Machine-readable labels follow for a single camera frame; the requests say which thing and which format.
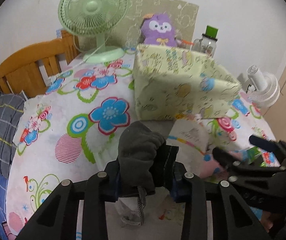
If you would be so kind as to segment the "pink sock with blue dots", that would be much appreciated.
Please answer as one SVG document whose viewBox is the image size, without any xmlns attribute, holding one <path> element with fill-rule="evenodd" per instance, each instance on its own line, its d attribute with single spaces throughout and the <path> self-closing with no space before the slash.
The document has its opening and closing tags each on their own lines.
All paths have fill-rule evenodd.
<svg viewBox="0 0 286 240">
<path fill-rule="evenodd" d="M 246 150 L 240 151 L 230 151 L 230 155 L 238 159 L 239 161 L 245 161 L 248 159 L 248 154 Z M 208 182 L 218 183 L 221 180 L 228 179 L 228 172 L 219 165 L 219 163 L 214 159 L 211 152 L 207 152 L 204 155 L 202 165 L 200 168 L 201 179 L 205 179 Z"/>
</svg>

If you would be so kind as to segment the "white sock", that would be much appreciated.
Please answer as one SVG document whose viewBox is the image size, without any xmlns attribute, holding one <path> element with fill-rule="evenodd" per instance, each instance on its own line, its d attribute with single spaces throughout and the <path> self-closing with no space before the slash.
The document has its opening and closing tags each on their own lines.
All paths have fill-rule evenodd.
<svg viewBox="0 0 286 240">
<path fill-rule="evenodd" d="M 205 155 L 209 142 L 209 134 L 206 129 L 195 121 L 176 120 L 167 139 L 181 142 Z"/>
</svg>

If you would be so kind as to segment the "green tissue pack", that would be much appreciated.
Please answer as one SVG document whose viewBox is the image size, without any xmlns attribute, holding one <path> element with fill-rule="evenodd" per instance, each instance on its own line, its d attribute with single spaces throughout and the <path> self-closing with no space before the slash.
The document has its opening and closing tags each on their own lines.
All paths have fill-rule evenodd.
<svg viewBox="0 0 286 240">
<path fill-rule="evenodd" d="M 243 161 L 248 164 L 257 164 L 261 167 L 279 167 L 280 164 L 272 152 L 254 146 L 243 151 Z"/>
</svg>

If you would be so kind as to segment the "white desk fan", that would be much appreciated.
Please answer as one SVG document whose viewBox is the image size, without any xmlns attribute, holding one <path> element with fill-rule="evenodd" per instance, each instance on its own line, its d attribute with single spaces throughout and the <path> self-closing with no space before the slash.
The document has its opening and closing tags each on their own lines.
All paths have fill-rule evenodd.
<svg viewBox="0 0 286 240">
<path fill-rule="evenodd" d="M 260 68 L 253 65 L 247 69 L 247 77 L 255 88 L 247 93 L 247 97 L 258 108 L 269 108 L 278 100 L 280 86 L 274 74 L 262 72 Z"/>
</svg>

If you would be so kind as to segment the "floral tablecloth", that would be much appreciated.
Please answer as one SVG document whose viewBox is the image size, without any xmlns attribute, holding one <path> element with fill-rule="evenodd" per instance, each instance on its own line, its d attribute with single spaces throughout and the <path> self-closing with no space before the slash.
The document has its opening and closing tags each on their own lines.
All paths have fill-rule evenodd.
<svg viewBox="0 0 286 240">
<path fill-rule="evenodd" d="M 64 179 L 85 180 L 116 159 L 121 133 L 140 120 L 135 110 L 133 66 L 128 54 L 115 61 L 88 64 L 74 59 L 43 95 L 25 103 L 13 138 L 17 146 L 7 185 L 7 224 L 18 235 L 35 211 Z M 185 120 L 209 134 L 207 152 L 252 148 L 249 136 L 273 139 L 259 109 L 240 89 L 221 118 L 193 115 Z M 177 161 L 200 175 L 204 155 L 167 139 L 176 120 L 140 120 L 178 146 Z"/>
</svg>

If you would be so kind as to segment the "yellow patterned fabric storage box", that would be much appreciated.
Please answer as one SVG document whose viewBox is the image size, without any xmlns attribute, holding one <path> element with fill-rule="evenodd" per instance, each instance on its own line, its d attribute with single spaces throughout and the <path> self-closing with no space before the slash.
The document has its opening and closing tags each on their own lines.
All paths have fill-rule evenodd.
<svg viewBox="0 0 286 240">
<path fill-rule="evenodd" d="M 133 66 L 135 110 L 140 120 L 200 115 L 223 117 L 242 85 L 206 54 L 139 44 Z"/>
</svg>

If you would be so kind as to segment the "glass jar with green lid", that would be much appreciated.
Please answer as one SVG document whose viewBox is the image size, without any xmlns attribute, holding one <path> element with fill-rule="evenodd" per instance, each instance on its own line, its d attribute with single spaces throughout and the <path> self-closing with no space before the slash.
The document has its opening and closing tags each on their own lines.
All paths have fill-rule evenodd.
<svg viewBox="0 0 286 240">
<path fill-rule="evenodd" d="M 213 57 L 217 48 L 217 33 L 217 28 L 208 25 L 201 38 L 194 40 L 192 50 L 207 54 L 209 57 Z"/>
</svg>

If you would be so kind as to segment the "grey plaid bedding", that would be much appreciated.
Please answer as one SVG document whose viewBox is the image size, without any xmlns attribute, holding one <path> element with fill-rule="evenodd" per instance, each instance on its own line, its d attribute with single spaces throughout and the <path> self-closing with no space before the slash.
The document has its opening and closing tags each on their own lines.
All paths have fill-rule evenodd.
<svg viewBox="0 0 286 240">
<path fill-rule="evenodd" d="M 0 174 L 8 178 L 16 152 L 13 142 L 21 116 L 25 98 L 22 94 L 0 92 Z"/>
</svg>

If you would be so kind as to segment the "purple plush toy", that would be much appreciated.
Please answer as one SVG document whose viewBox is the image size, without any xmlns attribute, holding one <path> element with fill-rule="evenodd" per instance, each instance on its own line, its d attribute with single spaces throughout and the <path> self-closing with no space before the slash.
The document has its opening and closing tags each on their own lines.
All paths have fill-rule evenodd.
<svg viewBox="0 0 286 240">
<path fill-rule="evenodd" d="M 176 47 L 175 28 L 167 14 L 146 14 L 141 26 L 143 44 Z"/>
</svg>

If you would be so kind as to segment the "orange wooden chair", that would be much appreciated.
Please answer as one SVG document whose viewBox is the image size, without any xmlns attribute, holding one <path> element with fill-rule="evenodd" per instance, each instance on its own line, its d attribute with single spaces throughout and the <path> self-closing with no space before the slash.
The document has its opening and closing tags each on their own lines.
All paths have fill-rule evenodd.
<svg viewBox="0 0 286 240">
<path fill-rule="evenodd" d="M 61 38 L 29 45 L 16 51 L 0 64 L 0 92 L 27 96 L 44 94 L 47 85 L 42 77 L 38 62 L 44 64 L 46 74 L 61 73 L 59 56 L 64 55 L 70 63 L 80 52 L 76 49 L 78 38 L 65 30 Z"/>
</svg>

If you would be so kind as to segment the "green desk fan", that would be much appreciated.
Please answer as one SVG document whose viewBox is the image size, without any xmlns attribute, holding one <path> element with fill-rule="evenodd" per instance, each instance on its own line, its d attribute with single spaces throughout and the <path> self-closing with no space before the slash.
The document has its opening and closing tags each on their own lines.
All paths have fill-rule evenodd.
<svg viewBox="0 0 286 240">
<path fill-rule="evenodd" d="M 58 18 L 62 27 L 75 36 L 96 38 L 96 48 L 84 53 L 88 64 L 117 60 L 122 48 L 107 46 L 112 29 L 125 17 L 129 0 L 60 0 Z"/>
</svg>

